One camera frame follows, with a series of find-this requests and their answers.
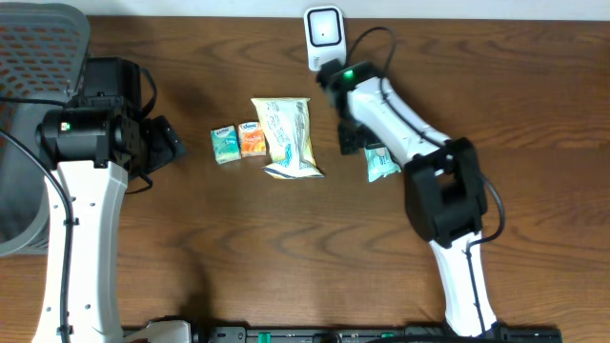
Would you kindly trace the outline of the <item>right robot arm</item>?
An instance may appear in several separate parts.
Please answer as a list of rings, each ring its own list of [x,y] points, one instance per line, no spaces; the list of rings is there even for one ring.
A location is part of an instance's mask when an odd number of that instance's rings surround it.
[[[385,148],[404,176],[405,211],[432,248],[445,294],[445,322],[458,336],[483,337],[497,318],[481,266],[482,217],[494,189],[474,145],[423,121],[370,62],[323,64],[316,81],[339,116],[344,154]]]

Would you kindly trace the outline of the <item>orange small packet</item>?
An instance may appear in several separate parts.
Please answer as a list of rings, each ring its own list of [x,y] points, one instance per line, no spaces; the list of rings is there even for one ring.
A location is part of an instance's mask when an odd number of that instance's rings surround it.
[[[259,122],[246,122],[238,125],[238,138],[242,157],[266,154],[266,140]]]

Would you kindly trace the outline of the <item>mint green wipes pack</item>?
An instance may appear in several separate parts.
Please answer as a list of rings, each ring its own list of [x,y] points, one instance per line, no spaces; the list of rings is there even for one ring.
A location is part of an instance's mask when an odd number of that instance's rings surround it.
[[[392,159],[387,148],[365,149],[364,152],[370,183],[375,182],[380,177],[386,177],[401,171],[401,167]]]

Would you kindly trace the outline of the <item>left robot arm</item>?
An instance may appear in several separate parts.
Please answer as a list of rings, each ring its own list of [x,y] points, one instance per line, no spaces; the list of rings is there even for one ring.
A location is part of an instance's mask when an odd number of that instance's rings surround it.
[[[124,331],[117,307],[118,224],[128,184],[184,156],[155,101],[150,73],[119,57],[90,58],[78,93],[48,111],[36,140],[48,177],[49,246],[36,342],[193,342],[186,319],[163,317]]]

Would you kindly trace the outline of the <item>teal tissue box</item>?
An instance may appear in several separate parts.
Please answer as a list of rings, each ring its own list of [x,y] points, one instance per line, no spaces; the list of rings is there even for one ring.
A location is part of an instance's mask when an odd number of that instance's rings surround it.
[[[215,161],[221,165],[241,158],[238,137],[234,126],[211,131]]]

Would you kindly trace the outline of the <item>cream snack bag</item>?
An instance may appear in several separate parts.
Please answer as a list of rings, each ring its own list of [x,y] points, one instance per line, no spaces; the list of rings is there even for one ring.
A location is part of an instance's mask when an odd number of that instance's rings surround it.
[[[322,178],[311,141],[309,98],[252,98],[272,163],[263,171],[275,179]]]

